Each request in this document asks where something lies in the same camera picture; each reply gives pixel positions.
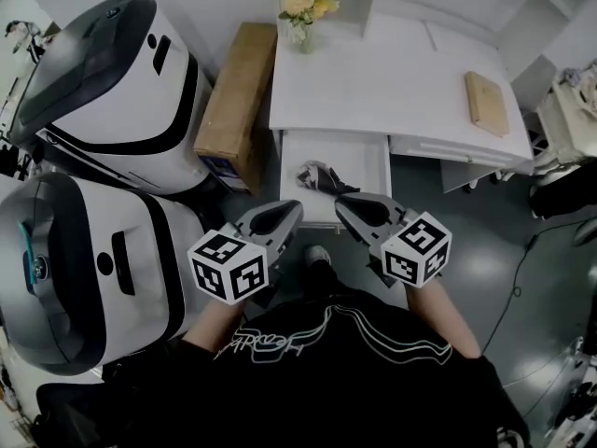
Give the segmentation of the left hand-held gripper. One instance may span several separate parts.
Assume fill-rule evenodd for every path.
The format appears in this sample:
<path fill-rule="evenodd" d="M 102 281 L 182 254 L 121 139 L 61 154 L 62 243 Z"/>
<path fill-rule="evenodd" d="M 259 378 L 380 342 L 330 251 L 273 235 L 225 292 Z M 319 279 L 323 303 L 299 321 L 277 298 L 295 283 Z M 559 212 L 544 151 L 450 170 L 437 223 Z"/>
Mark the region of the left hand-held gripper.
<path fill-rule="evenodd" d="M 187 251 L 197 289 L 234 305 L 268 287 L 270 268 L 290 246 L 303 216 L 300 201 L 283 200 L 208 231 Z"/>

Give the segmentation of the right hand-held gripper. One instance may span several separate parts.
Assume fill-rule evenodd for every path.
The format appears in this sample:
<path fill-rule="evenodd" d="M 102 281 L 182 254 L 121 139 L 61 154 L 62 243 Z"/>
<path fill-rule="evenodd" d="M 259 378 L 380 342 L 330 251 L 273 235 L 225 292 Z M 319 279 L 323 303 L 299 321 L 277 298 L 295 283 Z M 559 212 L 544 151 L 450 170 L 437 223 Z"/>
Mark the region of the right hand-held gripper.
<path fill-rule="evenodd" d="M 421 288 L 449 261 L 452 234 L 427 212 L 367 192 L 343 194 L 334 208 L 345 229 L 368 249 L 368 267 L 387 287 Z"/>

